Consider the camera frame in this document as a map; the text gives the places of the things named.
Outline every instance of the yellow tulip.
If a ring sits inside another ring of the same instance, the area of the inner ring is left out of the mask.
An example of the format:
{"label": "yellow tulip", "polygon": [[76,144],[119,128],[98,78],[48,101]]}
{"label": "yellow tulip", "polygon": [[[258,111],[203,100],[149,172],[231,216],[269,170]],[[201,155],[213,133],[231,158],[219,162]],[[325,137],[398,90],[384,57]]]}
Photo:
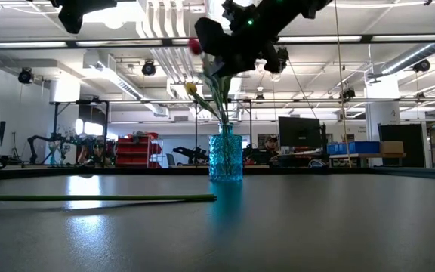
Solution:
{"label": "yellow tulip", "polygon": [[184,89],[186,89],[186,93],[188,95],[197,94],[197,87],[196,87],[196,84],[194,84],[194,83],[188,82],[188,83],[184,84]]}

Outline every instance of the red shelving unit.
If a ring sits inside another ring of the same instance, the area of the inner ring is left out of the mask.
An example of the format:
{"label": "red shelving unit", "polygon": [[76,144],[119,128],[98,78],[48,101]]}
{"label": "red shelving unit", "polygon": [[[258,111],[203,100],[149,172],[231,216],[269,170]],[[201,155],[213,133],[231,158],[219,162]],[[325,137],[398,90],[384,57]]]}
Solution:
{"label": "red shelving unit", "polygon": [[116,167],[161,168],[159,162],[151,160],[153,155],[162,152],[162,147],[154,140],[157,137],[157,134],[149,134],[119,138],[117,140]]}

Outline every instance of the cardboard box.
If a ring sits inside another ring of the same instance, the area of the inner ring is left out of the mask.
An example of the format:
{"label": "cardboard box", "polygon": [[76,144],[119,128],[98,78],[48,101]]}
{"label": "cardboard box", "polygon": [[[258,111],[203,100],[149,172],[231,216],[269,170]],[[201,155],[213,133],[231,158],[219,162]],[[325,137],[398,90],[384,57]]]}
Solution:
{"label": "cardboard box", "polygon": [[382,141],[381,153],[404,153],[404,143],[402,141]]}

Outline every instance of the blue box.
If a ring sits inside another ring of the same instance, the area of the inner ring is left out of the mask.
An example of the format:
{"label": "blue box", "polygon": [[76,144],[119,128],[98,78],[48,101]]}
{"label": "blue box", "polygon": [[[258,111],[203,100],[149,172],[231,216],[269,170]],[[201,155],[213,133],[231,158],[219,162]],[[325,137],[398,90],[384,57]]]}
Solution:
{"label": "blue box", "polygon": [[[378,141],[352,141],[348,143],[350,154],[376,154],[381,152],[381,142]],[[330,144],[327,146],[329,155],[347,154],[345,143]]]}

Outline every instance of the vase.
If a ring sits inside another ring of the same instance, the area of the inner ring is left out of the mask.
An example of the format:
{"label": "vase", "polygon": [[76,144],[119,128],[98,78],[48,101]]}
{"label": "vase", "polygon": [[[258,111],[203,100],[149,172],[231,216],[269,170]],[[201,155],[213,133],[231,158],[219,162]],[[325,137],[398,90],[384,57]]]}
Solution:
{"label": "vase", "polygon": [[219,134],[209,139],[211,182],[242,181],[242,136],[233,135],[233,124],[219,125]]}

